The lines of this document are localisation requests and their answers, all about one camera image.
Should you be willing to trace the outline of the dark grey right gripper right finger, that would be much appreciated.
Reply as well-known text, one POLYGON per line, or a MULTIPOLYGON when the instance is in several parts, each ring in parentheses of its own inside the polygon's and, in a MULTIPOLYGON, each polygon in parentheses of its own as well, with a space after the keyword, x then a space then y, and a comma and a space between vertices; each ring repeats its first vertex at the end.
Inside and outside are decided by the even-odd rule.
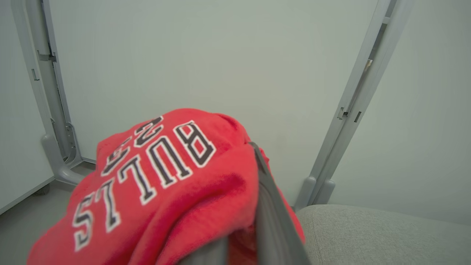
POLYGON ((256 212, 258 265, 311 265, 259 146, 249 143, 258 167, 256 212))

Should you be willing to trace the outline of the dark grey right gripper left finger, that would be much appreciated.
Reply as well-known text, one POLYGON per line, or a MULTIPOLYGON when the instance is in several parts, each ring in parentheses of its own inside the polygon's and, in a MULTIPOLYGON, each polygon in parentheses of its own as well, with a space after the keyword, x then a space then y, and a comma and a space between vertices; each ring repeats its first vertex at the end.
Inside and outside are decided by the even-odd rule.
POLYGON ((207 243, 184 257, 178 265, 227 265, 229 238, 207 243))

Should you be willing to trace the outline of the grey partition post curved foot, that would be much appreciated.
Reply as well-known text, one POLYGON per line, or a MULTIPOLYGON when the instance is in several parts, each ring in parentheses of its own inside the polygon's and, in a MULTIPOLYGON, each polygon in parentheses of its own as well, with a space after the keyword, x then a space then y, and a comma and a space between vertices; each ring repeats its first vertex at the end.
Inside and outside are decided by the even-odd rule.
POLYGON ((10 0, 22 54, 45 134, 42 148, 54 178, 77 185, 83 162, 68 109, 52 23, 50 0, 10 0))

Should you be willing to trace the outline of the grey fabric sofa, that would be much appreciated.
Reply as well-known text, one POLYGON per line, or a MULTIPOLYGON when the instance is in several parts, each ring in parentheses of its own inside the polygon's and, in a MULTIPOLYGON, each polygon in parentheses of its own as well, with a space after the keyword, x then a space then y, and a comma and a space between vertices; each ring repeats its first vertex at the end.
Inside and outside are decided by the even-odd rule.
POLYGON ((297 212, 317 265, 471 265, 471 226, 356 206, 297 212))

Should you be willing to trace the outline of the red Bulls basketball jersey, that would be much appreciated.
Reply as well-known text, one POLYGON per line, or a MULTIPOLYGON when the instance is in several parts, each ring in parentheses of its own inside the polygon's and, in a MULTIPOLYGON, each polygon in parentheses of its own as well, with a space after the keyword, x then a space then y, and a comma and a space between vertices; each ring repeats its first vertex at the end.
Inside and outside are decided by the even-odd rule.
POLYGON ((224 237, 227 265, 258 265, 250 142, 236 119, 198 109, 176 109, 102 140, 95 171, 75 187, 27 265, 178 265, 224 237))

